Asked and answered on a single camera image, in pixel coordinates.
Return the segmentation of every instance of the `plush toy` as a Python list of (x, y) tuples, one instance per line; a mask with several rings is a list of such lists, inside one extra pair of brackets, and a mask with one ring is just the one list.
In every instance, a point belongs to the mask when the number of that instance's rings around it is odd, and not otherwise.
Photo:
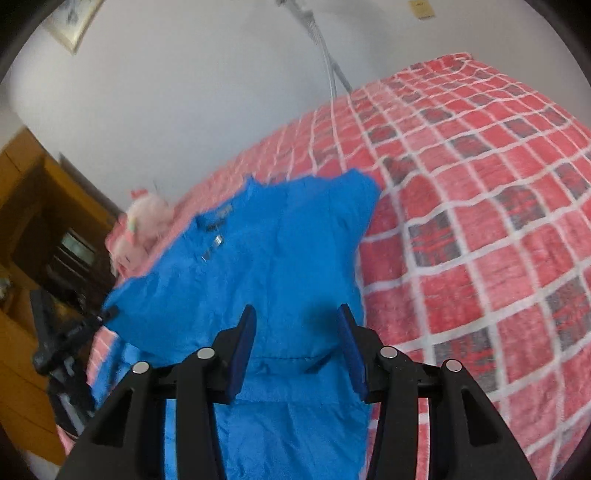
[(147, 190), (131, 192), (134, 202), (105, 239), (113, 275), (128, 278), (148, 258), (156, 242), (173, 222), (174, 210)]
[(127, 210), (127, 229), (133, 233), (137, 244), (151, 250), (170, 229), (174, 210), (162, 197), (145, 189), (134, 190), (131, 197), (134, 202)]
[(119, 222), (105, 240), (111, 255), (111, 271), (115, 277), (128, 278), (148, 258), (148, 250), (137, 242), (132, 230), (128, 229), (127, 215), (121, 215)]

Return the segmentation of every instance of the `picture frame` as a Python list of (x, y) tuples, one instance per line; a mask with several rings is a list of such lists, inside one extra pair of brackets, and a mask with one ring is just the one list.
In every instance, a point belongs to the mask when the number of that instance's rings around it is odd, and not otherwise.
[(46, 19), (44, 26), (70, 53), (76, 54), (103, 1), (66, 0)]

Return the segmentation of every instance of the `bed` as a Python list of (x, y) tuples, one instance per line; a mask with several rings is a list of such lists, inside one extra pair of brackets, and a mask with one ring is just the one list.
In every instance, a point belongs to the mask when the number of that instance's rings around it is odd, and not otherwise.
[[(381, 189), (356, 265), (367, 325), (415, 360), (461, 360), (548, 479), (591, 423), (590, 139), (559, 105), (470, 54), (417, 63), (196, 185), (135, 275), (249, 174), (274, 183), (357, 168)], [(90, 382), (113, 336), (96, 336)], [(368, 452), (376, 424), (374, 414)], [(427, 439), (422, 404), (421, 480)]]

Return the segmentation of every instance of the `blue garment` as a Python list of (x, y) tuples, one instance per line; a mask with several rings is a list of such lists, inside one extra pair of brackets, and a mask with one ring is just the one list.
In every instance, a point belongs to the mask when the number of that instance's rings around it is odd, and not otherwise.
[[(250, 303), (257, 331), (244, 386), (232, 405), (215, 410), (228, 479), (357, 479), (369, 410), (350, 385), (336, 310), (348, 303), (363, 319), (355, 249), (378, 196), (373, 180), (355, 170), (272, 186), (250, 179), (233, 199), (195, 217), (145, 277), (108, 297), (105, 306), (120, 310), (109, 325), (120, 340), (94, 384), (97, 401), (111, 376), (120, 380), (136, 361), (174, 364), (211, 345)], [(210, 249), (216, 235), (223, 243)], [(169, 402), (169, 480), (176, 478), (174, 408)]]

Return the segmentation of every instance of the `small label on wall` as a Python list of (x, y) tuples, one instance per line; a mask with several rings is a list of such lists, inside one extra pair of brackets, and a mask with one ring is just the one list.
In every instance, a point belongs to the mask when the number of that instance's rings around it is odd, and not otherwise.
[(433, 7), (428, 2), (428, 0), (410, 0), (408, 4), (414, 13), (414, 16), (417, 18), (423, 19), (435, 17)]

